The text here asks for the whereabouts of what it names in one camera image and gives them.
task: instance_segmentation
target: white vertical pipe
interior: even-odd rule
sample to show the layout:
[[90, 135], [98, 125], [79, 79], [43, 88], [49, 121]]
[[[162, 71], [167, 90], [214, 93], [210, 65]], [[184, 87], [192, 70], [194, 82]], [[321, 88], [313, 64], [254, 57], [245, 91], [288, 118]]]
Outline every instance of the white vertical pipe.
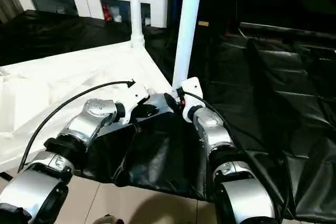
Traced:
[[187, 79], [200, 0], [183, 0], [173, 77], [173, 90]]
[[144, 47], [145, 40], [142, 34], [140, 0], [131, 0], [131, 23], [132, 23], [132, 35], [131, 35], [132, 47], [135, 48]]

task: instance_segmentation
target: glass cabinet door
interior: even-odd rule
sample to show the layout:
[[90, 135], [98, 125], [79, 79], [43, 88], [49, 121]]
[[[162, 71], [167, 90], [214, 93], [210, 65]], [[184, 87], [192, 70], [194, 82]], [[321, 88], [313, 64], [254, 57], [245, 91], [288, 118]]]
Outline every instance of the glass cabinet door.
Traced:
[[[100, 0], [104, 19], [114, 22], [131, 22], [131, 6], [129, 1], [123, 0]], [[151, 5], [141, 3], [142, 25], [151, 25]]]
[[75, 0], [31, 0], [36, 10], [78, 16]]

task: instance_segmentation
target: black cable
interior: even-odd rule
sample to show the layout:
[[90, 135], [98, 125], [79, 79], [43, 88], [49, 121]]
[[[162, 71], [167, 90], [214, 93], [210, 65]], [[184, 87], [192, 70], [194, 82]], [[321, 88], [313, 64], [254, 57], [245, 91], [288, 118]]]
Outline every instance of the black cable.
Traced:
[[[189, 93], [189, 92], [186, 92], [186, 91], [183, 91], [182, 94], [187, 94], [187, 95], [190, 95], [198, 100], [200, 100], [201, 102], [204, 102], [204, 104], [210, 108], [213, 112], [215, 112], [219, 117], [220, 119], [223, 121], [223, 125], [224, 127], [226, 127], [226, 130], [228, 131], [230, 137], [234, 140], [233, 136], [232, 136], [232, 131], [230, 129], [230, 126], [228, 124], [228, 122], [225, 120], [225, 118], [210, 104], [208, 103], [207, 101], [205, 101], [204, 99], [200, 98], [199, 96], [195, 95], [195, 94], [192, 94], [192, 93]], [[238, 129], [238, 127], [234, 126], [234, 128], [246, 135], [248, 135], [249, 137], [253, 138], [257, 143], [259, 143], [265, 150], [268, 151], [268, 154], [270, 154], [270, 151], [269, 149], [265, 146], [265, 144], [263, 142], [261, 142], [259, 139], [257, 139], [255, 136], [249, 134], [248, 132], [245, 132], [243, 130], [240, 130]], [[283, 162], [284, 162], [284, 166], [285, 166], [285, 169], [286, 169], [286, 178], [287, 178], [287, 181], [290, 183], [290, 175], [289, 175], [289, 171], [288, 171], [288, 163], [287, 163], [287, 160], [286, 160], [286, 157], [284, 157], [284, 153], [282, 153], [282, 157], [281, 159], [283, 159]], [[278, 163], [278, 161], [271, 156], [271, 158], [273, 159], [274, 163], [276, 165], [278, 165], [280, 168], [281, 167], [281, 164]], [[285, 217], [285, 214], [286, 214], [286, 211], [287, 211], [287, 208], [288, 208], [288, 205], [289, 205], [289, 191], [290, 191], [290, 187], [288, 185], [288, 183], [286, 183], [286, 200], [283, 202], [284, 203], [284, 206], [282, 207], [282, 213], [281, 213], [281, 216], [280, 216], [280, 224], [282, 223], [282, 220], [284, 219]]]
[[19, 169], [18, 169], [18, 173], [23, 169], [23, 167], [25, 166], [25, 163], [26, 163], [26, 160], [27, 160], [27, 156], [29, 154], [29, 151], [30, 151], [30, 148], [31, 146], [33, 145], [33, 142], [37, 136], [37, 134], [41, 131], [41, 129], [43, 128], [43, 126], [50, 120], [50, 118], [52, 118], [58, 111], [60, 111], [64, 106], [66, 106], [67, 104], [69, 104], [70, 102], [72, 102], [73, 100], [93, 91], [93, 90], [96, 90], [96, 89], [100, 89], [100, 88], [103, 88], [103, 87], [106, 87], [106, 86], [110, 86], [110, 85], [115, 85], [115, 84], [127, 84], [128, 87], [132, 86], [135, 82], [134, 81], [112, 81], [112, 82], [108, 82], [108, 83], [104, 83], [104, 84], [101, 84], [101, 85], [98, 85], [98, 86], [95, 86], [91, 89], [88, 89], [84, 92], [81, 92], [79, 93], [78, 95], [70, 98], [69, 100], [65, 101], [64, 103], [62, 103], [60, 106], [58, 106], [54, 111], [52, 111], [42, 122], [41, 124], [39, 125], [39, 127], [36, 129], [36, 131], [33, 133], [33, 135], [31, 136], [28, 144], [27, 144], [27, 147], [26, 147], [26, 150], [22, 156], [22, 159], [21, 159], [21, 163], [20, 163], [20, 166], [19, 166]]

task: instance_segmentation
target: red object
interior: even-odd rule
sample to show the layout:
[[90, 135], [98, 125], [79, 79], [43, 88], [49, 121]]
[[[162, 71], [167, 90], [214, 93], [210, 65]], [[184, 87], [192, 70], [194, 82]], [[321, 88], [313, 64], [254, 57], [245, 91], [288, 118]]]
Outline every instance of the red object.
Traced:
[[106, 21], [112, 21], [112, 16], [109, 13], [109, 10], [107, 8], [107, 4], [103, 3], [101, 6], [103, 7], [104, 19]]

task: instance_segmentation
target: black plastic sheet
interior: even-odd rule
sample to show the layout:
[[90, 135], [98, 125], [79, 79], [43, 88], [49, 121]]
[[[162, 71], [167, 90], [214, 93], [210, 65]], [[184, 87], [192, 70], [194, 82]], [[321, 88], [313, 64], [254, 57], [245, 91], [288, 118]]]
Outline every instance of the black plastic sheet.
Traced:
[[[144, 35], [171, 81], [177, 29], [144, 28]], [[0, 28], [0, 65], [129, 38], [125, 24], [27, 12]], [[197, 27], [190, 76], [199, 77], [204, 98], [225, 115], [277, 208], [289, 185], [287, 218], [335, 222], [335, 52], [229, 39]], [[141, 133], [129, 126], [97, 139], [78, 175], [211, 201], [192, 125], [166, 113], [140, 127]], [[288, 168], [290, 181], [280, 167]]]

